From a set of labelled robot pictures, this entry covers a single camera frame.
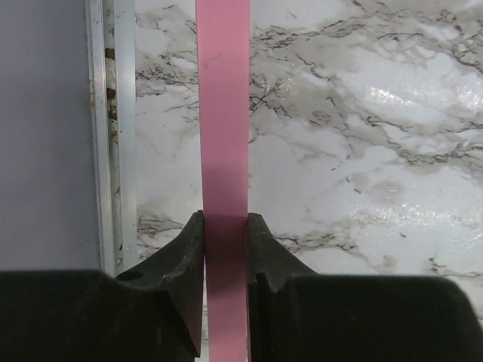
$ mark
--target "gray surface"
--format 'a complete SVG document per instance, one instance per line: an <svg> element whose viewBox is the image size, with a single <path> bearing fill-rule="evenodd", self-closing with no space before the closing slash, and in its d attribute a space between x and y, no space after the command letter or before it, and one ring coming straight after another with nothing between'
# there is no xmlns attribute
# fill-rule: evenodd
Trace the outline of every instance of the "gray surface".
<svg viewBox="0 0 483 362"><path fill-rule="evenodd" d="M99 268L84 0L2 0L0 269Z"/></svg>

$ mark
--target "marble tile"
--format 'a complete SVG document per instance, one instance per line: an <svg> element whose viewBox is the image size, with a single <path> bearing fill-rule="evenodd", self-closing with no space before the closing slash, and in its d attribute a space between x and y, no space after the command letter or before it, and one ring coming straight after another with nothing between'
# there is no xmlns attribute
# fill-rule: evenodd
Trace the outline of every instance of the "marble tile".
<svg viewBox="0 0 483 362"><path fill-rule="evenodd" d="M137 0L139 244L202 205L194 0ZM483 320L483 0L252 3L250 211L321 273L440 275Z"/></svg>

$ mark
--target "pink strip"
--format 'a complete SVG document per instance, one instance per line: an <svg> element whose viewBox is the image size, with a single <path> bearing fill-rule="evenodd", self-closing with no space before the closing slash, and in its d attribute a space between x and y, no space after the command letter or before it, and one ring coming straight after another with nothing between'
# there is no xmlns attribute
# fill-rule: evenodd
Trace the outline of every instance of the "pink strip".
<svg viewBox="0 0 483 362"><path fill-rule="evenodd" d="M210 362L247 357L250 0L196 0Z"/></svg>

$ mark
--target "pink bar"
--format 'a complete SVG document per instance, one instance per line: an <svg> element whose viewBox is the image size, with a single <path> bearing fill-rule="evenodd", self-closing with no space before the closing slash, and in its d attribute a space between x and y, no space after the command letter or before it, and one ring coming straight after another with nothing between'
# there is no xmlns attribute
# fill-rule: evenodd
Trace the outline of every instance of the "pink bar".
<svg viewBox="0 0 483 362"><path fill-rule="evenodd" d="M196 0L210 362L247 357L250 0Z"/></svg>

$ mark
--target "silver metal frame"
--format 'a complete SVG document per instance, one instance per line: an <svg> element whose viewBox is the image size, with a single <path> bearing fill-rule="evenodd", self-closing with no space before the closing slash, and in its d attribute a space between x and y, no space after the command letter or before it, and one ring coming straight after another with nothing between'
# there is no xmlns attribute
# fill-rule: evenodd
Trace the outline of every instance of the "silver metal frame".
<svg viewBox="0 0 483 362"><path fill-rule="evenodd" d="M115 276L138 262L134 0L86 0L86 17L101 268Z"/></svg>

